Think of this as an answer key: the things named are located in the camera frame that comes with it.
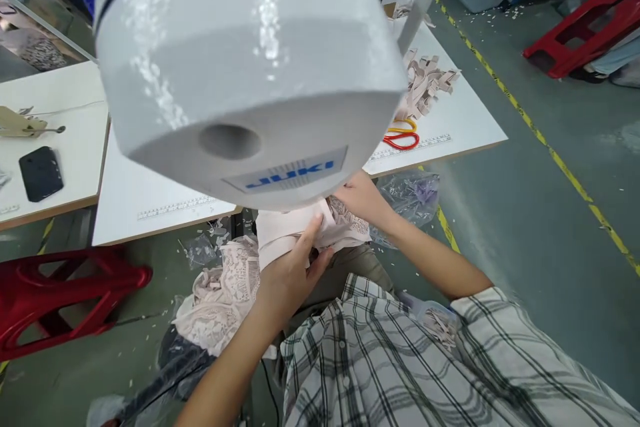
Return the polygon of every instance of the plastic stool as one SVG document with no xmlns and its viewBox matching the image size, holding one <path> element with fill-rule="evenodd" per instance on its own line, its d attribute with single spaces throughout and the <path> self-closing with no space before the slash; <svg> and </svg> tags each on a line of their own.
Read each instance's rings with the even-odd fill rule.
<svg viewBox="0 0 640 427">
<path fill-rule="evenodd" d="M 153 274 L 148 267 L 133 267 L 120 255 L 120 248 L 101 247 L 60 254 L 11 260 L 0 264 L 0 361 L 22 357 L 86 335 L 101 334 L 113 327 L 107 316 L 120 301 L 146 286 Z M 91 260 L 100 274 L 68 280 Z M 40 265 L 64 262 L 50 276 Z M 87 300 L 98 304 L 76 328 L 58 312 Z M 18 345 L 20 335 L 36 323 L 47 336 Z"/>
<path fill-rule="evenodd" d="M 589 28 L 612 8 L 613 18 L 602 30 L 594 32 Z M 524 50 L 523 55 L 540 68 L 548 70 L 549 77 L 563 78 L 602 56 L 638 27 L 640 0 L 587 0 L 533 46 Z M 574 38 L 580 38 L 584 43 L 571 49 L 566 44 Z M 544 53 L 553 61 L 550 69 L 541 58 Z"/>
</svg>

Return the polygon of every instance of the cable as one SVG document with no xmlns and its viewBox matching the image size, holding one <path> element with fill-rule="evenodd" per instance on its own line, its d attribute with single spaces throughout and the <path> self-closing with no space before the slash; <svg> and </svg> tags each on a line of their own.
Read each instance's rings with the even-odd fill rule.
<svg viewBox="0 0 640 427">
<path fill-rule="evenodd" d="M 273 407 L 275 408 L 275 418 L 276 418 L 276 425 L 279 426 L 280 425 L 280 409 L 278 409 L 278 403 L 275 401 L 275 397 L 273 395 L 273 391 L 271 390 L 271 381 L 269 380 L 269 373 L 267 371 L 267 366 L 265 365 L 265 361 L 260 359 L 260 362 L 262 362 L 262 368 L 265 370 L 265 377 L 267 379 L 267 387 L 269 387 L 269 395 L 271 396 L 271 400 L 273 401 Z"/>
<path fill-rule="evenodd" d="M 23 115 L 23 117 L 41 117 L 42 115 L 55 115 L 56 113 L 62 113 L 64 111 L 78 110 L 78 109 L 81 109 L 81 108 L 89 107 L 90 105 L 94 105 L 95 103 L 104 103 L 104 100 L 96 100 L 96 101 L 93 101 L 93 102 L 85 103 L 84 105 L 78 105 L 77 107 L 69 107 L 69 108 L 66 108 L 66 109 L 56 110 L 56 111 L 52 111 L 52 112 L 33 112 L 33 111 L 30 111 L 29 113 L 25 113 Z"/>
<path fill-rule="evenodd" d="M 176 380 L 174 383 L 172 383 L 169 387 L 167 387 L 166 389 L 164 389 L 162 392 L 160 392 L 158 395 L 156 395 L 156 397 L 154 397 L 153 399 L 151 399 L 147 405 L 145 405 L 144 407 L 142 407 L 142 409 L 140 409 L 140 411 L 138 411 L 138 413 L 136 414 L 136 416 L 132 419 L 124 419 L 122 421 L 122 424 L 120 425 L 120 427 L 125 427 L 128 423 L 130 422 L 134 422 L 138 417 L 140 417 L 140 414 L 142 414 L 146 409 L 148 409 L 154 402 L 156 402 L 158 399 L 160 399 L 160 397 L 162 397 L 164 394 L 166 394 L 168 391 L 170 391 L 172 388 L 174 387 L 178 387 L 178 385 L 180 384 L 180 382 L 182 382 L 184 379 L 186 379 L 187 377 L 190 377 L 192 375 L 194 375 L 196 372 L 199 372 L 200 370 L 204 369 L 204 368 L 209 368 L 211 367 L 211 364 L 208 365 L 202 365 L 198 368 L 195 368 L 193 370 L 191 370 L 190 372 L 186 373 L 184 376 L 180 377 L 178 380 Z"/>
</svg>

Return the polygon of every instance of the person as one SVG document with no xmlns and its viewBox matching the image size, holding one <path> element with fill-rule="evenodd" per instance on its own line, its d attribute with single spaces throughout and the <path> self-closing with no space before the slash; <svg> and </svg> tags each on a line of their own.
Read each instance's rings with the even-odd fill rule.
<svg viewBox="0 0 640 427">
<path fill-rule="evenodd" d="M 443 348 L 396 300 L 369 255 L 336 265 L 342 251 L 332 259 L 325 250 L 306 270 L 321 226 L 315 219 L 291 252 L 264 269 L 251 311 L 176 426 L 232 424 L 268 345 L 300 314 L 308 317 L 280 345 L 286 425 L 640 423 L 636 410 L 538 330 L 481 270 L 397 215 L 366 173 L 335 196 L 384 231 L 452 301 L 461 319 L 455 349 Z M 349 267 L 354 263 L 359 266 Z M 356 272 L 348 273 L 340 299 L 314 309 L 308 299 L 336 269 Z M 357 271 L 372 273 L 386 288 Z"/>
</svg>

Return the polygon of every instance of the floor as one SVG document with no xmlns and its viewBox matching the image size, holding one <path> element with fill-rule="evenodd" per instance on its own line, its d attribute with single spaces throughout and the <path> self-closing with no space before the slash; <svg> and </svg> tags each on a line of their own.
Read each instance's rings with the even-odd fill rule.
<svg viewBox="0 0 640 427">
<path fill-rule="evenodd" d="M 457 0 L 442 2 L 640 258 L 640 91 L 553 81 L 530 66 L 520 52 L 559 20 L 549 5 L 523 8 L 517 16 L 500 11 L 474 16 Z M 640 279 L 437 5 L 431 18 L 436 37 L 509 136 L 493 149 L 428 167 L 441 174 L 441 206 L 460 250 L 518 298 L 560 346 L 640 408 L 640 360 L 635 355 Z M 73 245 L 78 223 L 74 215 L 57 218 L 47 249 Z M 34 254 L 45 224 L 0 234 L 0 260 Z M 178 240 L 207 228 L 194 226 L 131 243 L 131 259 L 152 266 L 154 277 L 121 310 L 124 324 L 11 362 L 0 395 L 1 416 L 11 419 L 12 427 L 52 424 L 52 419 L 53 424 L 83 425 L 92 400 L 110 394 L 130 397 L 146 385 L 156 372 L 159 343 L 176 296 L 188 294 L 197 275 Z M 424 228 L 447 242 L 437 219 Z M 416 277 L 398 251 L 376 247 L 376 253 L 399 289 L 434 297 L 431 286 Z M 281 393 L 276 389 L 274 394 L 279 402 Z M 249 423 L 275 425 L 261 368 L 251 395 Z M 37 409 L 31 408 L 33 399 L 38 399 Z M 157 425 L 170 425 L 180 406 L 171 402 L 148 414 L 154 417 L 161 410 Z"/>
</svg>

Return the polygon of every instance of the scissors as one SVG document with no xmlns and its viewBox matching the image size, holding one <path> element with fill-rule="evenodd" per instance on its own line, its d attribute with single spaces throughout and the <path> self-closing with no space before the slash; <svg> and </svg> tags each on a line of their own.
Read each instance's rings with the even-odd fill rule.
<svg viewBox="0 0 640 427">
<path fill-rule="evenodd" d="M 385 142 L 387 145 L 390 145 L 391 147 L 398 150 L 411 150 L 416 148 L 418 146 L 418 143 L 420 143 L 420 137 L 418 136 L 417 133 L 415 133 L 415 131 L 417 130 L 417 126 L 415 125 L 415 122 L 411 119 L 396 120 L 394 121 L 394 123 L 395 122 L 408 123 L 411 126 L 411 128 L 401 129 L 396 127 L 390 127 L 387 130 L 387 133 L 396 133 L 397 135 L 385 135 L 382 141 Z M 408 138 L 408 137 L 413 138 L 413 143 L 411 145 L 398 145 L 397 143 L 394 142 L 394 140 L 401 139 L 401 138 Z"/>
</svg>

